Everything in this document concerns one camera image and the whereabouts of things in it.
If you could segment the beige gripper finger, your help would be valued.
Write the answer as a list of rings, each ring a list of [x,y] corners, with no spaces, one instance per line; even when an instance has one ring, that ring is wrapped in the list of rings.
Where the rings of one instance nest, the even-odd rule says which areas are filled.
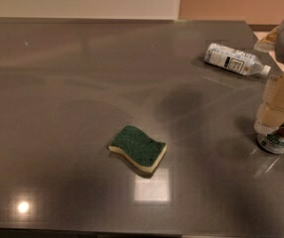
[[[275,27],[264,37],[258,40],[253,48],[256,51],[262,53],[274,52],[276,50],[276,41],[277,41],[278,32],[279,32],[279,27]]]

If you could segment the beige segmented gripper finger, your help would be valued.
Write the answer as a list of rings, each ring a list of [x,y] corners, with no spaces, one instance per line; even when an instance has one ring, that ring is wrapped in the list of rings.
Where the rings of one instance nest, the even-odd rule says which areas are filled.
[[[254,129],[259,134],[271,134],[284,122],[284,72],[271,75],[263,92]]]

